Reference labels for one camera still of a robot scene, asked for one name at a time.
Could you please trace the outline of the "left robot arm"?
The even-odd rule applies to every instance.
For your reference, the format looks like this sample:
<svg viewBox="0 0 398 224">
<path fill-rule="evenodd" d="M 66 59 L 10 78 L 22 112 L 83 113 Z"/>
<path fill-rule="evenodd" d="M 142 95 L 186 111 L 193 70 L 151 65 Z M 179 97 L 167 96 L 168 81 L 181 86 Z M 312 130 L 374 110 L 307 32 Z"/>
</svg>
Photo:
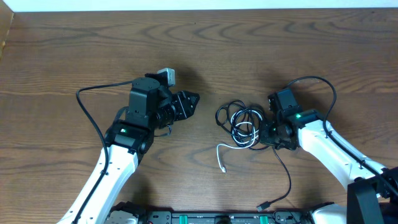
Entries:
<svg viewBox="0 0 398 224">
<path fill-rule="evenodd" d="M 130 81 L 129 104 L 121 108 L 106 133 L 103 148 L 86 184 L 60 223 L 104 223 L 126 181 L 154 142 L 155 130 L 193 116 L 200 96 L 172 93 L 163 75 Z"/>
</svg>

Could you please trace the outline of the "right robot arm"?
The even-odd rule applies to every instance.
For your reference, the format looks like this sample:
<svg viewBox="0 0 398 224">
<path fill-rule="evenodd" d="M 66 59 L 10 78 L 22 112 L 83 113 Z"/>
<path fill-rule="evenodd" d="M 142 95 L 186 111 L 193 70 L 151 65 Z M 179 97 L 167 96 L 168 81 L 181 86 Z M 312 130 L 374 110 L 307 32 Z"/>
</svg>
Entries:
<svg viewBox="0 0 398 224">
<path fill-rule="evenodd" d="M 372 160 L 340 136 L 317 110 L 304 111 L 291 89 L 268 96 L 274 117 L 259 140 L 274 149 L 301 147 L 317 158 L 347 192 L 347 204 L 324 203 L 308 212 L 312 223 L 397 223 L 397 169 Z"/>
</svg>

